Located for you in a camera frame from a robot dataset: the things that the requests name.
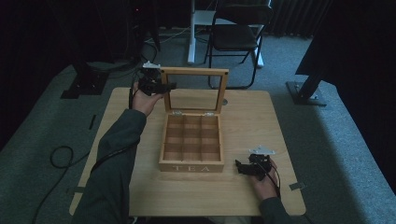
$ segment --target wooden table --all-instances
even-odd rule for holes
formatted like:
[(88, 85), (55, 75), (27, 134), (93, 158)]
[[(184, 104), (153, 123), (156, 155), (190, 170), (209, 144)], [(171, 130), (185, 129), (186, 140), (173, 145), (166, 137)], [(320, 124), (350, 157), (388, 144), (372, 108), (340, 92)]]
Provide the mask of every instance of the wooden table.
[[(183, 91), (174, 90), (172, 94)], [(91, 154), (78, 183), (84, 187), (96, 160), (99, 140), (127, 107), (128, 88), (116, 88), (110, 97)], [(290, 156), (280, 130), (271, 97), (266, 91), (226, 91), (228, 101), (221, 109), (225, 165), (222, 173), (197, 174), (161, 172), (158, 161), (165, 118), (164, 103), (159, 101), (141, 136), (130, 184), (130, 215), (156, 216), (258, 216), (259, 201), (246, 175), (239, 175), (235, 160), (248, 163), (248, 150), (258, 145), (276, 152), (272, 156), (281, 179), (282, 202), (292, 216), (303, 215), (301, 192), (290, 189), (297, 182)], [(81, 193), (70, 206), (73, 214)]]

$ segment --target dark long sleeve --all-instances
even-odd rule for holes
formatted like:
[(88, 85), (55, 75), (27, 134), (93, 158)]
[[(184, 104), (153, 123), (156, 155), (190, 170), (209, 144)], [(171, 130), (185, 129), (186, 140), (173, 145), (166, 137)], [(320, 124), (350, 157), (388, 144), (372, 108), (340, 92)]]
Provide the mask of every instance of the dark long sleeve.
[(125, 110), (102, 137), (98, 160), (116, 150), (128, 149), (106, 160), (91, 173), (72, 223), (127, 223), (136, 145), (146, 121), (143, 113)]
[(291, 223), (289, 214), (286, 212), (283, 203), (277, 197), (263, 200), (259, 208), (265, 224)]

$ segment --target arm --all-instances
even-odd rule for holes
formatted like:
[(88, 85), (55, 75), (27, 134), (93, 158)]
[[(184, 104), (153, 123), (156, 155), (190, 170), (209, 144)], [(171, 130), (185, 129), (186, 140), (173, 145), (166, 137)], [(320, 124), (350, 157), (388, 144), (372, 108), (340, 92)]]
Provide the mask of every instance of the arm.
[(103, 136), (99, 142), (98, 160), (114, 151), (127, 149), (104, 161), (91, 173), (72, 223), (127, 223), (129, 183), (136, 147), (147, 116), (160, 98), (160, 94), (147, 96), (138, 91), (133, 109), (125, 110)]
[[(276, 182), (276, 164), (271, 160), (271, 164), (274, 168), (271, 169), (269, 175)], [(266, 224), (276, 224), (276, 223), (291, 223), (291, 218), (286, 212), (280, 198), (276, 194), (276, 186), (274, 183), (266, 176), (262, 181), (259, 181), (256, 176), (250, 177), (251, 184), (256, 192), (257, 197), (261, 200), (259, 209), (262, 213), (262, 218)]]

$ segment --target chair seat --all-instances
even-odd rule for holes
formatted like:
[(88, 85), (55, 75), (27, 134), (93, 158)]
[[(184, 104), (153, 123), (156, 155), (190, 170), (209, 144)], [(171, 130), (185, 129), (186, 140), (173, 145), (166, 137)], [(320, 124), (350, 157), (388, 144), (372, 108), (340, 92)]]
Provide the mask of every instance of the chair seat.
[(256, 36), (249, 26), (238, 24), (216, 25), (213, 30), (213, 47), (218, 50), (253, 50)]

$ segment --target chair backrest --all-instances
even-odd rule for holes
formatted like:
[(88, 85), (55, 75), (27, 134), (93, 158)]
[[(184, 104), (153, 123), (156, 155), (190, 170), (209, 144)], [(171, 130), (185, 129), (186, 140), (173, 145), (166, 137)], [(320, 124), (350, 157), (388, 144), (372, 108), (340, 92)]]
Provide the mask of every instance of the chair backrest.
[(260, 24), (265, 26), (269, 24), (273, 15), (274, 11), (262, 0), (224, 1), (216, 9), (213, 24), (215, 24), (216, 19), (224, 19), (236, 24)]

